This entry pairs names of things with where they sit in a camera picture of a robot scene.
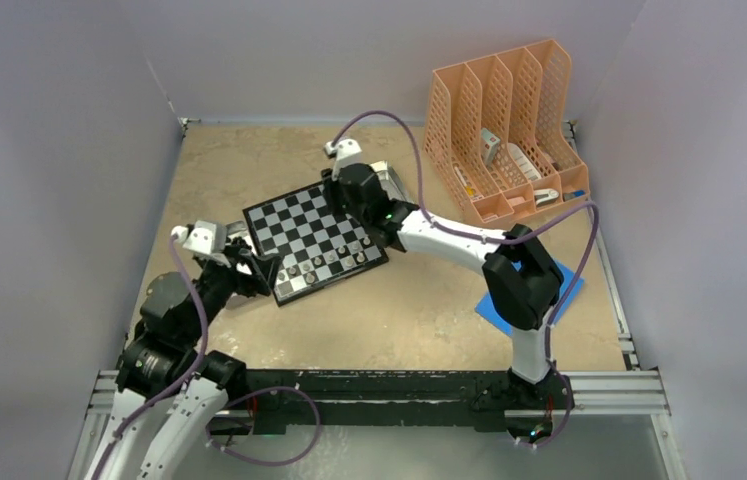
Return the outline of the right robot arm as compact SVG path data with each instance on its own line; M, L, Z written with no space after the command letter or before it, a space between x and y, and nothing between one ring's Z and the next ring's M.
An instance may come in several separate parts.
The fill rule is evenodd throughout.
M547 327L563 274L529 227L482 229L431 215L390 198L364 163L324 169L321 180L329 209L356 220L377 246L431 255L482 276L492 306L512 329L513 399L533 407L548 396Z

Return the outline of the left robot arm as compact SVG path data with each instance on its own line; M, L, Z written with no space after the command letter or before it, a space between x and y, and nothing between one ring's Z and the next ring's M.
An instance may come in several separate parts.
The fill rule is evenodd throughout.
M207 352L208 327L232 296L270 295L282 258L236 239L196 262L197 279L180 268L151 283L86 478L169 479L214 415L246 399L245 363Z

